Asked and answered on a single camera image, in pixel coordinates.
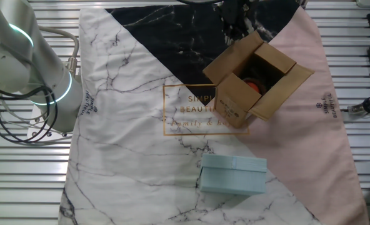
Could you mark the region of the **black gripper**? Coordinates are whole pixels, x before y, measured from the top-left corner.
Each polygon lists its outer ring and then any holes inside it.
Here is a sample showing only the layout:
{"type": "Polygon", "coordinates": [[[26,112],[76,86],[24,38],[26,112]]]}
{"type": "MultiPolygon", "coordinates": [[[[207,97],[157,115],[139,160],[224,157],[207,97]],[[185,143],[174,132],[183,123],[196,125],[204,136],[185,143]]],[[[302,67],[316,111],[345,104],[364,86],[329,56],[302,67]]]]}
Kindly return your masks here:
{"type": "Polygon", "coordinates": [[[219,15],[227,23],[223,26],[222,31],[224,33],[225,43],[228,46],[234,42],[233,26],[240,26],[244,21],[248,34],[255,31],[252,21],[246,16],[250,10],[257,7],[258,2],[259,0],[224,0],[217,5],[219,15]]]}

